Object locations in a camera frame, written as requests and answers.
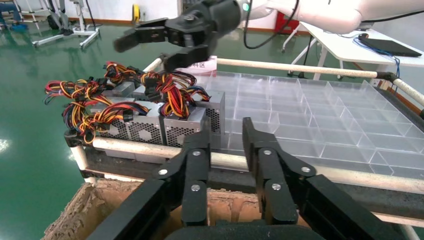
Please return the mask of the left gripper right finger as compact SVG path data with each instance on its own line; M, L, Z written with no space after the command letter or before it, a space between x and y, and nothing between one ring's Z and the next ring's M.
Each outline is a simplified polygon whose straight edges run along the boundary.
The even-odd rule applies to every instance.
M334 182L284 151L276 137L242 120L242 144L255 183L262 217L270 225L296 227L298 239L400 240L402 236L356 202Z

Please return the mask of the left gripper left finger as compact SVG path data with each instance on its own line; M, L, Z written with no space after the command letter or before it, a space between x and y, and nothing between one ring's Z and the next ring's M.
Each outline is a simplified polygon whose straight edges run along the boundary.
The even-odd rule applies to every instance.
M207 224L211 124L184 138L181 151L145 179L88 236L89 240L153 240L181 207L185 227Z

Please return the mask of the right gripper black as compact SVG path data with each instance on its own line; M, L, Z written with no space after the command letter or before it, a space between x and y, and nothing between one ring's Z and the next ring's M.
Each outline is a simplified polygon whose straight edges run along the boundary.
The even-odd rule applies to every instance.
M237 28L242 19L236 0L201 0L172 19L158 18L142 22L123 32L113 41L113 48L123 53L145 43L168 42L182 48L163 61L166 72L186 68L210 57L210 39L219 39Z

